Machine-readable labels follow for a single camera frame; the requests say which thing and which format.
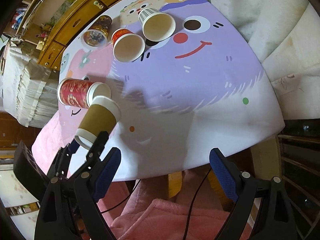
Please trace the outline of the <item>tall red patterned cup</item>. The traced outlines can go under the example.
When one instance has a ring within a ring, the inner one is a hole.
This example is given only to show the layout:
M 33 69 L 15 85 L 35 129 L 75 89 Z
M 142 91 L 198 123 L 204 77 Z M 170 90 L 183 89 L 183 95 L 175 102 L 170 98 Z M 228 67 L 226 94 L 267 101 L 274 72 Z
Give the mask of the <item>tall red patterned cup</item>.
M 92 82 L 66 78 L 57 87 L 58 101 L 65 106 L 88 109 L 96 96 L 111 98 L 109 85 L 102 82 Z

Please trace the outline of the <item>cartoon printed table mat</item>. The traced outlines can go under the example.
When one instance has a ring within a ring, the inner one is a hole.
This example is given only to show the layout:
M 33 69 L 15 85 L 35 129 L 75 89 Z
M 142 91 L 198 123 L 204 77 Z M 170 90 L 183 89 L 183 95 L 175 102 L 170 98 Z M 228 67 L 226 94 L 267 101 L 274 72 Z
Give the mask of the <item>cartoon printed table mat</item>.
M 138 12 L 157 8 L 174 34 L 146 42 L 123 63 L 112 44 L 92 48 L 81 35 L 64 50 L 60 79 L 109 85 L 121 110 L 105 146 L 121 150 L 115 181 L 161 176 L 207 164 L 212 148 L 238 153 L 284 128 L 270 81 L 251 47 L 207 0 L 122 0 L 105 14 L 112 29 L 142 35 Z

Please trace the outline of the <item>checkered grey paper cup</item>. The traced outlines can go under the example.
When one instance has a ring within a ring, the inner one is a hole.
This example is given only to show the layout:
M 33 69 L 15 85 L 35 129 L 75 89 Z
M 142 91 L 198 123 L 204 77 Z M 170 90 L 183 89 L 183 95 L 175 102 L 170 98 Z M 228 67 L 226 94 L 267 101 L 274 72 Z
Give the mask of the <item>checkered grey paper cup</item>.
M 150 41 L 161 42 L 169 38 L 176 29 L 174 18 L 155 8 L 144 8 L 138 15 L 143 35 Z

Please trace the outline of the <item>pink fleece blanket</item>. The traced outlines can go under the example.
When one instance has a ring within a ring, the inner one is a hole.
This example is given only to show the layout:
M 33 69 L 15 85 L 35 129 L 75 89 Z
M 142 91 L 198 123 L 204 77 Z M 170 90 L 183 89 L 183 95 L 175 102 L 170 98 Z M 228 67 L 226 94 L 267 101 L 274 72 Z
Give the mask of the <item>pink fleece blanket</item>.
M 112 183 L 98 203 L 116 239 L 214 239 L 229 213 L 211 188 L 204 165 L 182 171 L 182 187 L 169 197 L 167 175 L 139 181 L 132 194 Z

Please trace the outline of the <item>wooden desk with drawers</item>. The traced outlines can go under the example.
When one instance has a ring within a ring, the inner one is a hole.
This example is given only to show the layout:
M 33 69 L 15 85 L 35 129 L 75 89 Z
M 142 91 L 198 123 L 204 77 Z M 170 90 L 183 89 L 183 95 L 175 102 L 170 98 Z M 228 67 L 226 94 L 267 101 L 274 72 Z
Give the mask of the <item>wooden desk with drawers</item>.
M 60 69 L 62 54 L 72 40 L 105 10 L 121 0 L 76 0 L 50 31 L 38 64 Z

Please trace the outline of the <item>dark patterned paper cup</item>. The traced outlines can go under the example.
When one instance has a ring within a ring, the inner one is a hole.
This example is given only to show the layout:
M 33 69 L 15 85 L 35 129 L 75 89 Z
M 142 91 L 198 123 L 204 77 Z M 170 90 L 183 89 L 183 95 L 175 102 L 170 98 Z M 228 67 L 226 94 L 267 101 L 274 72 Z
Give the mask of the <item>dark patterned paper cup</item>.
M 100 16 L 83 34 L 85 44 L 91 47 L 103 47 L 108 42 L 108 32 L 112 18 L 107 15 Z

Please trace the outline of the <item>white floral curtain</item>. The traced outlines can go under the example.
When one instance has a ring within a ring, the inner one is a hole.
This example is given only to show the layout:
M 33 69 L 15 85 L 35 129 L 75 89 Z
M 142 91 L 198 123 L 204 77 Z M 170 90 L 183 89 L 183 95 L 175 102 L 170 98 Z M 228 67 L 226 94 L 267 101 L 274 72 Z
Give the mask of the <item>white floral curtain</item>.
M 261 62 L 284 119 L 319 118 L 319 16 L 308 0 L 208 0 Z

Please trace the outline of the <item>white lace-covered furniture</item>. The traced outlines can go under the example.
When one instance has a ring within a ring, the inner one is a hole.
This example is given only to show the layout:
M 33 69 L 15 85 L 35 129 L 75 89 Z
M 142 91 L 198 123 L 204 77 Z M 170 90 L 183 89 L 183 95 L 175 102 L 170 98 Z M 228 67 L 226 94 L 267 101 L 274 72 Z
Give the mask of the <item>white lace-covered furniture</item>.
M 28 43 L 9 41 L 1 55 L 4 111 L 22 126 L 43 128 L 58 110 L 59 72 L 37 63 L 39 52 Z

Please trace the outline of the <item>tan paper cup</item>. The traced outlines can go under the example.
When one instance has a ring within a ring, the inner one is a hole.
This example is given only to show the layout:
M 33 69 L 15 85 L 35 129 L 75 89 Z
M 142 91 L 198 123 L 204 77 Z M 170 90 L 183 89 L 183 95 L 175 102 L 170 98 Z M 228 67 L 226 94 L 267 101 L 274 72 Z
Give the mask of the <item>tan paper cup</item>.
M 110 98 L 96 96 L 78 129 L 74 139 L 83 148 L 89 150 L 100 132 L 111 134 L 121 118 L 119 106 Z

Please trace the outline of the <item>small red paper cup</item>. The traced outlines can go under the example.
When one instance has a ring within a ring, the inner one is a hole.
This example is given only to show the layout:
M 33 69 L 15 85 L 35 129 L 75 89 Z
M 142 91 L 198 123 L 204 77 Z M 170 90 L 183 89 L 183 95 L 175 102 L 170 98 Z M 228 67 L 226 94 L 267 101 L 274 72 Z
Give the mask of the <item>small red paper cup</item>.
M 138 59 L 145 50 L 144 39 L 129 29 L 117 29 L 111 37 L 113 55 L 119 62 L 132 62 Z

